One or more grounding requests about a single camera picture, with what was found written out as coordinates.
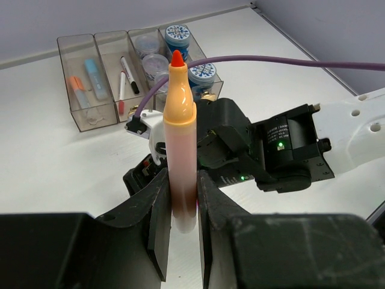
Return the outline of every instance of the white table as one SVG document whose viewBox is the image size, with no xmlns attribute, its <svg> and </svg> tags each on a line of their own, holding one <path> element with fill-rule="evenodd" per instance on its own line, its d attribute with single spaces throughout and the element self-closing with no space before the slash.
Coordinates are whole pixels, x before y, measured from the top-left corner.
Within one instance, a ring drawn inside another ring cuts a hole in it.
<svg viewBox="0 0 385 289">
<path fill-rule="evenodd" d="M 188 23 L 208 57 L 259 54 L 308 59 L 253 10 Z M 252 122 L 301 104 L 351 98 L 322 69 L 270 63 L 218 63 L 222 98 Z M 122 176 L 149 153 L 123 124 L 79 133 L 69 113 L 59 57 L 0 70 L 0 212 L 85 211 L 98 216 L 128 197 Z M 385 160 L 287 194 L 253 181 L 223 191 L 252 213 L 353 213 L 367 217 L 385 199 Z M 198 230 L 171 230 L 167 283 L 201 288 Z"/>
</svg>

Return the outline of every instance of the blue patterned lid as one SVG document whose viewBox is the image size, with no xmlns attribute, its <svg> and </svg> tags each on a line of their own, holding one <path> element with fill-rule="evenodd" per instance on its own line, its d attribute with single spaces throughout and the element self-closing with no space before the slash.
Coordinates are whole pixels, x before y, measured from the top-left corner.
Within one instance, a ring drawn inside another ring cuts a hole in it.
<svg viewBox="0 0 385 289">
<path fill-rule="evenodd" d="M 190 43 L 190 30 L 183 25 L 170 25 L 166 28 L 164 38 L 173 46 L 185 46 Z"/>
<path fill-rule="evenodd" d="M 217 69 L 214 64 L 201 64 L 188 70 L 188 79 L 198 85 L 212 83 L 216 73 Z"/>
</svg>

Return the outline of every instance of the white marker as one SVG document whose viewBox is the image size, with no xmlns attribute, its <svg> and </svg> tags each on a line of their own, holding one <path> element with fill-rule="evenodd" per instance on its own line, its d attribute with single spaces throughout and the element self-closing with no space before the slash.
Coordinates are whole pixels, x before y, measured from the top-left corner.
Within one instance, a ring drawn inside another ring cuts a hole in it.
<svg viewBox="0 0 385 289">
<path fill-rule="evenodd" d="M 139 93 L 139 88 L 137 86 L 137 83 L 134 80 L 134 77 L 132 76 L 132 72 L 130 71 L 130 68 L 128 67 L 127 61 L 124 56 L 120 58 L 120 62 L 126 72 L 126 76 L 128 81 L 130 82 L 132 91 L 134 91 L 134 93 L 137 95 Z"/>
<path fill-rule="evenodd" d="M 124 71 L 120 72 L 120 87 L 119 87 L 119 114 L 125 113 L 125 87 L 126 87 L 126 74 Z"/>
</svg>

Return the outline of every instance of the orange highlighter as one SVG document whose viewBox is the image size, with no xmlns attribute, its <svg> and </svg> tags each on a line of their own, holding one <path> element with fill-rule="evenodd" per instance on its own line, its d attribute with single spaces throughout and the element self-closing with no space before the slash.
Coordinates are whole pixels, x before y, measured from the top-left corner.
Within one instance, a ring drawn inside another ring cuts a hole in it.
<svg viewBox="0 0 385 289">
<path fill-rule="evenodd" d="M 88 101 L 87 96 L 85 95 L 85 89 L 82 81 L 77 76 L 70 76 L 69 83 L 73 89 L 73 92 L 76 95 L 76 98 L 79 102 L 80 108 L 83 110 L 85 108 L 90 108 L 91 105 Z"/>
<path fill-rule="evenodd" d="M 197 107 L 188 83 L 187 64 L 178 50 L 168 66 L 163 125 L 174 221 L 191 232 L 197 221 Z"/>
</svg>

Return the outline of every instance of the black marker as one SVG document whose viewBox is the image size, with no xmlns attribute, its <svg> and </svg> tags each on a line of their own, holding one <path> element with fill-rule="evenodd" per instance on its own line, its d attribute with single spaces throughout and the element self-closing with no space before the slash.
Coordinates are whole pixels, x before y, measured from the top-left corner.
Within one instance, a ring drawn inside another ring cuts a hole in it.
<svg viewBox="0 0 385 289">
<path fill-rule="evenodd" d="M 128 82 L 131 85 L 132 91 L 134 91 L 134 93 L 137 95 L 140 91 L 137 86 L 137 83 L 134 80 L 134 77 L 132 76 L 132 73 L 130 71 L 130 68 L 128 67 L 127 61 L 124 56 L 121 57 L 120 62 L 126 72 L 126 76 L 127 76 Z"/>
</svg>

